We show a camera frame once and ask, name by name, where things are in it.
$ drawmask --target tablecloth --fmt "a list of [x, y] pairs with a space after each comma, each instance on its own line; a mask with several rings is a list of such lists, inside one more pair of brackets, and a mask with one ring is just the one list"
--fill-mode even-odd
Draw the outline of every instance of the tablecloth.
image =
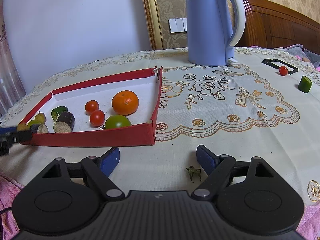
[[[261, 63], [265, 58], [281, 59], [299, 71], [280, 76]], [[80, 65], [36, 86], [8, 111], [1, 125], [17, 125], [56, 88], [163, 66], [157, 142], [122, 147], [120, 163], [110, 176], [126, 194], [129, 190], [194, 190], [200, 182], [197, 178], [190, 181], [186, 167], [200, 168], [195, 152], [204, 144], [217, 155], [229, 154], [240, 161], [261, 156], [300, 194], [305, 205], [315, 204], [320, 201], [320, 72], [276, 50], [236, 48], [235, 59], [238, 63], [227, 67], [195, 66], [184, 48], [143, 51]], [[313, 82], [308, 94], [297, 88], [303, 75]], [[1, 157], [0, 170], [26, 185], [58, 156], [79, 162], [107, 150], [17, 144], [8, 156]]]

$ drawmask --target white wall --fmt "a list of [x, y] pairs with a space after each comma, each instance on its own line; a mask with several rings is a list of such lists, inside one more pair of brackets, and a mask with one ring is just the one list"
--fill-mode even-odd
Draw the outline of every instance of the white wall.
[[3, 0], [25, 89], [97, 59], [150, 50], [142, 0]]

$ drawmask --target white kettle handle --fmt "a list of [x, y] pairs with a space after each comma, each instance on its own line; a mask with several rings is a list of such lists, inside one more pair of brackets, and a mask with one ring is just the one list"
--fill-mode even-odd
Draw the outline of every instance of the white kettle handle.
[[233, 38], [230, 41], [230, 46], [234, 47], [239, 42], [244, 32], [245, 27], [245, 10], [242, 0], [233, 0], [231, 1], [234, 6], [235, 14], [237, 16], [236, 25], [233, 29]]

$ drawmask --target curtain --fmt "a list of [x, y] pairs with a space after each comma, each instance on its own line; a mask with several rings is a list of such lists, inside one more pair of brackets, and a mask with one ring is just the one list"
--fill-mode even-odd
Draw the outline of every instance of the curtain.
[[0, 26], [0, 116], [3, 116], [11, 106], [26, 94], [26, 91], [9, 50], [2, 0], [0, 0]]

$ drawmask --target brown wooden bed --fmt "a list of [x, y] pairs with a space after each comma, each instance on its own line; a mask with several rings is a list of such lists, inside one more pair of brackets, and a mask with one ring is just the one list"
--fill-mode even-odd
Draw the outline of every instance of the brown wooden bed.
[[246, 12], [244, 34], [237, 44], [263, 48], [302, 44], [320, 54], [320, 24], [277, 3], [267, 0], [243, 0]]

